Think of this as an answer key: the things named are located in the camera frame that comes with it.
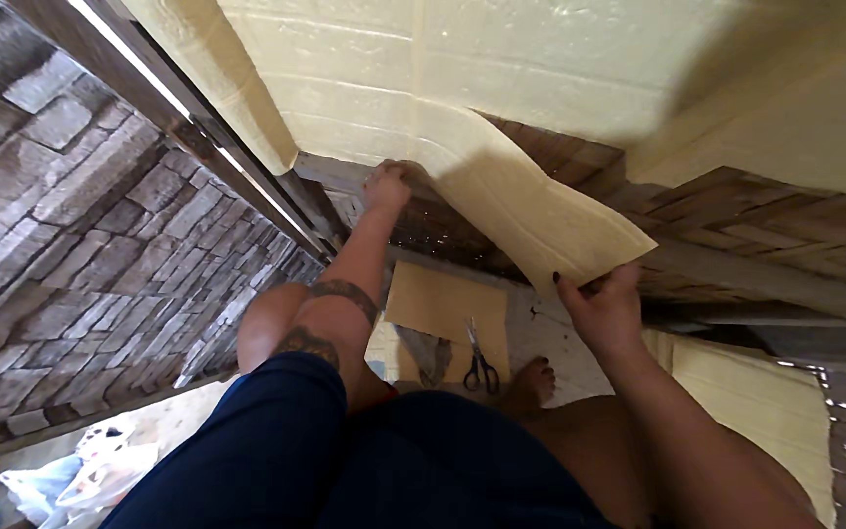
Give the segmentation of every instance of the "gray stone wall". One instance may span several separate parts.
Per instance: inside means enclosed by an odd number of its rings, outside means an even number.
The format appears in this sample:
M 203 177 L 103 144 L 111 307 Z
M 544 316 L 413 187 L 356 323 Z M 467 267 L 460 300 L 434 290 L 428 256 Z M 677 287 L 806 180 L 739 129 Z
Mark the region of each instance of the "gray stone wall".
M 0 6 L 0 442 L 232 369 L 321 265 Z

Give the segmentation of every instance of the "wall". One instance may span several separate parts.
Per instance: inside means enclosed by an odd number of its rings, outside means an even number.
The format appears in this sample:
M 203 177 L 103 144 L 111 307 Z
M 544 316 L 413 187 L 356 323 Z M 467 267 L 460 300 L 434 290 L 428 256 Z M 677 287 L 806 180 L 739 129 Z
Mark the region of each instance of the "wall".
M 0 442 L 232 369 L 321 266 L 0 6 Z

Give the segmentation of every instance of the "black-handled scissors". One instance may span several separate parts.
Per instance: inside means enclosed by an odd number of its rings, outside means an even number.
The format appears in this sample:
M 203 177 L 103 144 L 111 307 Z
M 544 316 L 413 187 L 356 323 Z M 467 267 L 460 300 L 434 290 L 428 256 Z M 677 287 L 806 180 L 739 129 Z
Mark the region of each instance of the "black-handled scissors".
M 481 365 L 482 371 L 485 372 L 485 391 L 488 394 L 494 395 L 498 393 L 501 382 L 498 380 L 498 371 L 488 364 L 485 355 L 481 353 L 481 347 L 478 346 L 475 319 L 469 318 L 465 320 L 465 332 L 468 333 L 469 342 L 472 343 L 472 367 L 463 378 L 463 386 L 468 391 L 478 391 L 478 388 L 481 387 L 481 379 L 478 377 L 478 367 Z

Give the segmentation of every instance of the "tattoo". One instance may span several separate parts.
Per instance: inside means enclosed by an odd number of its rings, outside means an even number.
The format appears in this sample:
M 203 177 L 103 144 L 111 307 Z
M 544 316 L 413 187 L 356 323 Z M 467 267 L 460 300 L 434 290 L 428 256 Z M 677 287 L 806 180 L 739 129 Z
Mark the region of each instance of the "tattoo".
M 317 355 L 332 364 L 335 371 L 338 371 L 338 352 L 335 350 L 335 345 L 312 334 L 305 326 L 293 327 L 286 333 L 286 338 L 276 345 L 277 353 L 286 351 L 301 351 Z
M 346 297 L 348 301 L 354 303 L 361 312 L 365 314 L 371 327 L 374 327 L 374 322 L 377 321 L 377 305 L 371 300 L 370 296 L 361 290 L 356 284 L 348 283 L 344 280 L 331 280 L 322 283 L 315 283 L 312 285 L 312 297 L 322 297 L 323 295 L 340 295 Z

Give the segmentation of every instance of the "knee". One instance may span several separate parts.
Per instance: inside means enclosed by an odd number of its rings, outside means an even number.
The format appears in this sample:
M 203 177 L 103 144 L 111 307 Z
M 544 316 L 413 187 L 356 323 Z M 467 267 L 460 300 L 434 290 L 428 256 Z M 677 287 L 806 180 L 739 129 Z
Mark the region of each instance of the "knee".
M 243 373 L 249 373 L 269 357 L 307 298 L 307 286 L 286 283 L 260 293 L 250 302 L 237 333 L 237 362 Z
M 250 305 L 261 301 L 269 301 L 270 304 L 295 304 L 297 307 L 308 297 L 308 286 L 302 283 L 283 283 L 269 288 L 254 297 Z

